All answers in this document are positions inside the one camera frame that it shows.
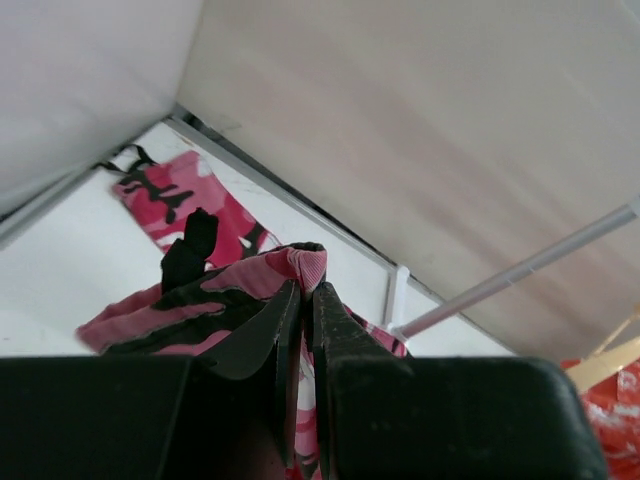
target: white wall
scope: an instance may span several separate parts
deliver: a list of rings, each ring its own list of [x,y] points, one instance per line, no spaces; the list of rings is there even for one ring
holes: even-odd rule
[[[178,99],[452,298],[638,192],[639,19],[638,0],[207,0]],[[519,352],[586,354],[640,299],[639,238],[465,313]]]
[[[0,3],[0,213],[170,110],[201,7]]]

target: white metal pole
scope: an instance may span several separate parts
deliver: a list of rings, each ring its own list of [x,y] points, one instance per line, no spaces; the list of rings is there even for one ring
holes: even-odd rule
[[[443,303],[439,307],[425,313],[401,327],[396,327],[394,333],[400,338],[413,337],[417,333],[445,320],[465,308],[498,293],[519,280],[531,275],[536,270],[555,262],[565,255],[593,242],[594,240],[612,232],[640,216],[640,196],[635,197],[628,204],[605,215],[600,220],[587,225],[565,239],[545,248],[541,252],[523,260],[513,267],[494,275],[493,277],[461,293],[457,297]]]

